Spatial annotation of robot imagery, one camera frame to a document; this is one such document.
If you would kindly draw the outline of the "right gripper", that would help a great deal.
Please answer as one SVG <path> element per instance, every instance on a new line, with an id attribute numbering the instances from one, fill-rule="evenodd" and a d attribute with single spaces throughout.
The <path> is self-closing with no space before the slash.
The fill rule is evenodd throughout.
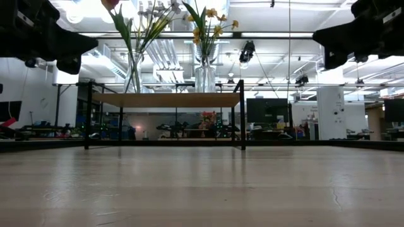
<path id="1" fill-rule="evenodd" d="M 340 66 L 340 54 L 335 52 L 375 54 L 382 59 L 404 56 L 404 0 L 357 0 L 352 14 L 355 19 L 350 23 L 312 34 L 324 47 L 325 69 Z"/>

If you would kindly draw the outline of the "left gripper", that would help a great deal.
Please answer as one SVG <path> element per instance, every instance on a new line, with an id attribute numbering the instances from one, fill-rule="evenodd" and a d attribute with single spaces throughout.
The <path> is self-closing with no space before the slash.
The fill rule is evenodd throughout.
<path id="1" fill-rule="evenodd" d="M 47 31 L 59 18 L 49 0 L 0 0 L 0 57 L 61 59 L 56 63 L 60 71 L 78 74 L 81 55 L 98 40 L 60 27 Z"/>

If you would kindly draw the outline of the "red artificial tulip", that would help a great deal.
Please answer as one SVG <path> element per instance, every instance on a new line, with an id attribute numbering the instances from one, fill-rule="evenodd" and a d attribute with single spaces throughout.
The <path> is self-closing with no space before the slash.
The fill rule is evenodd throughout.
<path id="1" fill-rule="evenodd" d="M 116 6 L 119 4 L 119 2 L 120 0 L 101 0 L 102 5 L 112 18 L 116 30 L 121 35 L 121 38 L 124 40 L 128 53 L 130 52 L 132 54 L 133 47 L 131 43 L 131 32 L 133 19 L 127 19 L 123 16 L 122 5 L 120 5 L 118 11 L 116 10 Z"/>

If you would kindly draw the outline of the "smooth clear glass vase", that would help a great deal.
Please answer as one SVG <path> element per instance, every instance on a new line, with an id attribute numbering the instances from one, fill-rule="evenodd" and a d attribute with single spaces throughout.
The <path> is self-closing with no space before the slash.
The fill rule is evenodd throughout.
<path id="1" fill-rule="evenodd" d="M 142 53 L 128 53 L 128 70 L 124 81 L 124 93 L 142 93 L 141 63 L 143 60 Z"/>

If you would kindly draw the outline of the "white artificial flower bunch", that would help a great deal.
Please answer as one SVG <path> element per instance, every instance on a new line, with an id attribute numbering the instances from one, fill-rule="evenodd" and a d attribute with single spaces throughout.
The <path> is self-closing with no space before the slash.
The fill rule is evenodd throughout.
<path id="1" fill-rule="evenodd" d="M 170 0 L 169 6 L 158 4 L 157 0 L 154 0 L 152 8 L 139 11 L 140 25 L 135 33 L 135 51 L 143 53 L 180 13 L 177 0 Z"/>

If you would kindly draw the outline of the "yellow artificial flower bunch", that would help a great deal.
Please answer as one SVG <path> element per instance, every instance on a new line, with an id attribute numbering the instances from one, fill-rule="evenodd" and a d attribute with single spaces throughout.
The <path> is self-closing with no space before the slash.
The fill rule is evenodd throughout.
<path id="1" fill-rule="evenodd" d="M 231 24 L 226 24 L 227 16 L 219 16 L 215 8 L 204 7 L 199 12 L 198 6 L 192 7 L 186 2 L 182 2 L 189 12 L 187 20 L 194 25 L 193 44 L 200 49 L 199 62 L 201 66 L 210 64 L 209 56 L 215 41 L 223 34 L 225 28 L 234 30 L 239 27 L 239 22 L 233 20 Z"/>

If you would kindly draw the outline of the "ribbed clear glass vase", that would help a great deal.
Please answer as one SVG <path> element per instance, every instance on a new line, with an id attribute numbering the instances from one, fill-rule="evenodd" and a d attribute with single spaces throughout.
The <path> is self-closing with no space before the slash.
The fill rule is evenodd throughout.
<path id="1" fill-rule="evenodd" d="M 200 66 L 195 69 L 195 91 L 197 93 L 214 93 L 215 68 L 211 66 Z"/>

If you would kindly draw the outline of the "white square pillar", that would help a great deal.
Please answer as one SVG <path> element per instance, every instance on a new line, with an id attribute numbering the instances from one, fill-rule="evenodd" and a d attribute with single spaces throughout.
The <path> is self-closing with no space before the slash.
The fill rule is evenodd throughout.
<path id="1" fill-rule="evenodd" d="M 317 90 L 319 139 L 346 139 L 345 100 L 341 86 L 325 86 Z"/>

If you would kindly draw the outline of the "black computer monitor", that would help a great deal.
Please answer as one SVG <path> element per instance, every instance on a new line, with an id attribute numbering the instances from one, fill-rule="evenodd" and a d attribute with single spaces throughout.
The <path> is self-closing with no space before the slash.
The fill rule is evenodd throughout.
<path id="1" fill-rule="evenodd" d="M 0 102 L 0 122 L 11 118 L 19 121 L 22 101 Z"/>
<path id="2" fill-rule="evenodd" d="M 248 123 L 289 122 L 286 98 L 248 98 Z"/>
<path id="3" fill-rule="evenodd" d="M 387 122 L 404 122 L 404 99 L 384 101 L 384 118 Z"/>

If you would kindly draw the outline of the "light wooden cabinet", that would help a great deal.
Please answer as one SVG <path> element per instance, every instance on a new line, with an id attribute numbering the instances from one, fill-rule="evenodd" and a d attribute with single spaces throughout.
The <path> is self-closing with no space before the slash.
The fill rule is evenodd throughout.
<path id="1" fill-rule="evenodd" d="M 370 135 L 371 141 L 382 140 L 382 123 L 384 120 L 384 111 L 382 104 L 372 104 L 366 106 L 368 128 L 372 131 Z"/>

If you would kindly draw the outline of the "background red flower bouquet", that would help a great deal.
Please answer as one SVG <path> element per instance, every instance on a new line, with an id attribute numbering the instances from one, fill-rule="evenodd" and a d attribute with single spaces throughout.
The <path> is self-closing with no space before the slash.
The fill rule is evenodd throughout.
<path id="1" fill-rule="evenodd" d="M 212 112 L 202 112 L 201 113 L 201 123 L 199 125 L 200 129 L 209 129 L 213 127 L 217 122 L 216 111 Z"/>

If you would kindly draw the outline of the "wooden shelf black metal frame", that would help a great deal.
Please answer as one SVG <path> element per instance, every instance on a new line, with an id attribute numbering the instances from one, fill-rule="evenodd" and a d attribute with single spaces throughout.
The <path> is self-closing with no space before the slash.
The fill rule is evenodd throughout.
<path id="1" fill-rule="evenodd" d="M 246 150 L 246 124 L 244 81 L 241 79 L 232 93 L 93 93 L 96 83 L 89 82 L 87 102 L 99 101 L 119 108 L 118 140 L 107 141 L 108 146 L 233 146 Z M 241 112 L 241 138 L 235 138 L 235 107 L 240 105 Z M 122 140 L 123 110 L 125 108 L 230 108 L 231 109 L 231 140 L 177 140 L 153 142 L 129 142 Z"/>

